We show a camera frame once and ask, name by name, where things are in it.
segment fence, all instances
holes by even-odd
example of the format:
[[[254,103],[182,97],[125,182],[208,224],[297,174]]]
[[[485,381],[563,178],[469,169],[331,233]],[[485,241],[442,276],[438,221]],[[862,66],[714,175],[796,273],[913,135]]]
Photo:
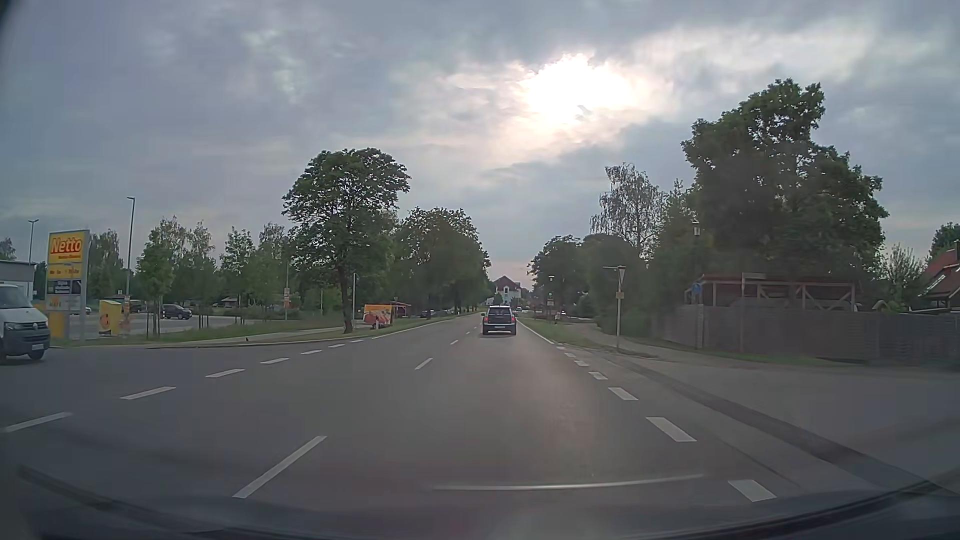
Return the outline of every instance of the fence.
[[[960,366],[956,315],[680,306],[653,325],[661,339],[724,351],[740,350],[741,332],[745,353]]]

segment parked car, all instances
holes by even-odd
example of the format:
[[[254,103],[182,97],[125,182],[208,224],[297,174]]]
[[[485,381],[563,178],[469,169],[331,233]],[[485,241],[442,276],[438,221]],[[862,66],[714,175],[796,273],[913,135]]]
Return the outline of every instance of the parked car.
[[[186,307],[178,306],[177,304],[163,305],[164,319],[189,319],[191,316],[193,316],[193,311]]]
[[[508,331],[516,335],[516,316],[510,306],[490,306],[483,316],[483,334],[492,331]]]

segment dark car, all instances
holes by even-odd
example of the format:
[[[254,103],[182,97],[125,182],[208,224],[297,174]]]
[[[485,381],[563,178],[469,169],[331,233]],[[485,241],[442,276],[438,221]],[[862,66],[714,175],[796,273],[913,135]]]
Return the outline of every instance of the dark car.
[[[516,335],[516,316],[510,306],[490,306],[483,316],[483,334],[492,331],[508,331]]]
[[[191,316],[193,316],[193,311],[187,309],[186,307],[178,306],[176,304],[163,305],[164,319],[189,319]]]

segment street lamp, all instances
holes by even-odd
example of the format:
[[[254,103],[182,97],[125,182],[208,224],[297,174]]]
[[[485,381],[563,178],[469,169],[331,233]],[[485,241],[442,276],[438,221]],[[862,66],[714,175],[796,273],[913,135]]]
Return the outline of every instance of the street lamp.
[[[34,223],[36,223],[39,220],[40,218],[27,220],[30,222],[30,250],[27,252],[28,253],[27,260],[29,262],[34,261]]]
[[[130,238],[127,239],[127,296],[130,296],[130,256],[133,248],[133,211],[136,209],[136,197],[127,197],[133,204],[130,206]]]
[[[616,350],[620,350],[620,303],[623,301],[623,274],[627,267],[619,264],[617,266],[604,266],[608,270],[616,270]]]

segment yellow billboard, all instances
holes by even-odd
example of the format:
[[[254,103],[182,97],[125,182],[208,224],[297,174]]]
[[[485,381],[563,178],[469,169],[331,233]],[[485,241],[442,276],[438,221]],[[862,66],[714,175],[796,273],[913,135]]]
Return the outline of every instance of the yellow billboard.
[[[364,304],[363,322],[374,328],[389,327],[393,322],[391,310],[393,306],[389,304]]]

